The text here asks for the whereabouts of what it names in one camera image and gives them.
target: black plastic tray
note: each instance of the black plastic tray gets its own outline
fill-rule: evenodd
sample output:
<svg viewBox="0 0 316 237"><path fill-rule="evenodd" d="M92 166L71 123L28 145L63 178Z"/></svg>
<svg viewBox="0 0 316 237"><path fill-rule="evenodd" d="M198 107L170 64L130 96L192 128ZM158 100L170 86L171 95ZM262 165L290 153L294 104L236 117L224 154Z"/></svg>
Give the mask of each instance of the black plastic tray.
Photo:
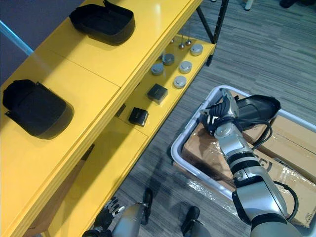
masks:
<svg viewBox="0 0 316 237"><path fill-rule="evenodd" d="M134 13L107 0L103 3L105 7L95 4L77 7L70 14L70 20L77 30L91 38L110 45L119 45L134 32Z"/></svg>

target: yellow shelving unit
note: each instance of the yellow shelving unit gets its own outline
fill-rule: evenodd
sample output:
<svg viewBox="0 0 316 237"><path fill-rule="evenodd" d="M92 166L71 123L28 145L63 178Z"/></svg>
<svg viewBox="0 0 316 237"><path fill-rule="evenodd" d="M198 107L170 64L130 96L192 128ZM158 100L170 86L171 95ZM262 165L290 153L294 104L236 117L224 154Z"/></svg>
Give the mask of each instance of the yellow shelving unit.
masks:
<svg viewBox="0 0 316 237"><path fill-rule="evenodd" d="M177 36L175 42L165 50L166 53L174 54L174 64L164 66L164 73L160 76L153 76L148 71L126 100L126 108L121 115L114 117L94 142L94 150L45 233L46 237L80 237L92 225L102 206L122 183L215 49L214 44L192 39L193 44L203 45L203 53L194 57L190 54L189 47L178 49L180 40ZM173 86L173 80L182 75L178 71L178 65L182 61L192 62L193 67L190 73L184 75L187 79L185 87L177 89ZM147 92L155 83L168 89L168 95L160 105L147 97ZM129 123L128 118L133 107L148 111L149 116L144 127Z"/></svg>
<svg viewBox="0 0 316 237"><path fill-rule="evenodd" d="M1 95L14 80L39 81L72 104L75 115L59 136L41 140L4 116L1 104L1 236L25 233L201 2L114 0L132 10L136 22L120 46L89 38L67 18L6 80ZM90 3L103 5L102 0L82 5Z"/></svg>

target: black shoe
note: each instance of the black shoe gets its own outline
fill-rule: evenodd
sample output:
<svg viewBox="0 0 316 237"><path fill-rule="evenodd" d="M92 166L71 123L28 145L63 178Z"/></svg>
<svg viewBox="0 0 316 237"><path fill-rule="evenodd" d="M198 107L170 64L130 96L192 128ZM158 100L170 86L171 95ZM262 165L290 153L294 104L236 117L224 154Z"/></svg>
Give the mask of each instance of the black shoe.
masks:
<svg viewBox="0 0 316 237"><path fill-rule="evenodd" d="M296 3L298 0L281 0L280 1L280 6L284 8L289 8L292 6L294 3Z"/></svg>
<svg viewBox="0 0 316 237"><path fill-rule="evenodd" d="M181 226L181 232L183 236L185 235L186 232L188 232L191 229L193 225L193 221L197 220L198 217L199 217L199 208L196 206L191 206L186 215L186 219L184 220Z"/></svg>
<svg viewBox="0 0 316 237"><path fill-rule="evenodd" d="M153 203L153 191L150 188L146 188L143 196L143 203L147 204L147 207L144 210L144 216L142 219L142 225L148 224L152 203Z"/></svg>

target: black cable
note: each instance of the black cable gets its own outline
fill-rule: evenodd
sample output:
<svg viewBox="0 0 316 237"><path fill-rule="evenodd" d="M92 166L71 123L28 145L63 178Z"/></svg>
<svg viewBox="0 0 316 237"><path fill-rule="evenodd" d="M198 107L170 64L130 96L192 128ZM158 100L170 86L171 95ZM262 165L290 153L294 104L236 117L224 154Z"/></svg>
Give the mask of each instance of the black cable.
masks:
<svg viewBox="0 0 316 237"><path fill-rule="evenodd" d="M298 197L296 195L296 193L294 192L293 189L291 189L289 186L287 186L286 184L280 183L278 181L273 181L275 184L277 185L281 185L282 187L284 187L285 190L288 190L293 198L294 198L294 208L293 208L293 212L292 214L286 219L287 221L290 221L294 218L294 216L296 215L297 211L298 211Z"/></svg>
<svg viewBox="0 0 316 237"><path fill-rule="evenodd" d="M268 121L264 121L264 120L250 120L250 119L238 119L238 118L236 120L240 121L240 122L252 122L252 123L255 123L255 124L264 124L264 125L266 125L269 128L270 133L269 133L268 137L266 139L262 140L261 142L259 142L258 144L256 144L253 148L251 148L252 150L257 149L263 143L268 141L271 138L271 136L272 136L272 132L273 132L272 131L272 127L271 127L271 125L270 125L270 123Z"/></svg>

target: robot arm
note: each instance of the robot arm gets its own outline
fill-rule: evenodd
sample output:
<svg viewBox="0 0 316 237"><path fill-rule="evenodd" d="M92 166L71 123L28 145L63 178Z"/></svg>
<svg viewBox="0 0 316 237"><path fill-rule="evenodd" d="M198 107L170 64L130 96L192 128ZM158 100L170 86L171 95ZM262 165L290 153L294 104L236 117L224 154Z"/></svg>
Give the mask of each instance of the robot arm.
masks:
<svg viewBox="0 0 316 237"><path fill-rule="evenodd" d="M223 103L203 110L210 123L212 116L220 118L215 132L223 155L233 174L236 190L233 201L242 221L252 226L251 237L299 237L300 233L287 220L286 203L273 180L244 140L238 124L238 106L225 89Z"/></svg>

